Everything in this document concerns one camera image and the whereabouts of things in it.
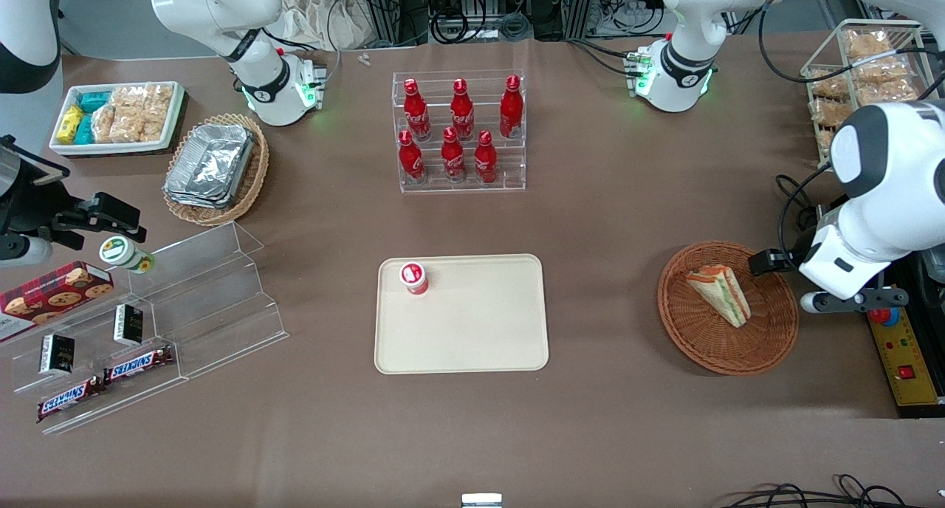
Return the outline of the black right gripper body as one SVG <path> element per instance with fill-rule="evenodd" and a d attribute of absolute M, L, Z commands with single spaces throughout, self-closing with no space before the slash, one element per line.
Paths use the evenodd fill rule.
<path fill-rule="evenodd" d="M 37 231 L 74 207 L 63 183 L 68 168 L 20 148 L 10 135 L 1 138 L 1 151 L 3 235 Z"/>

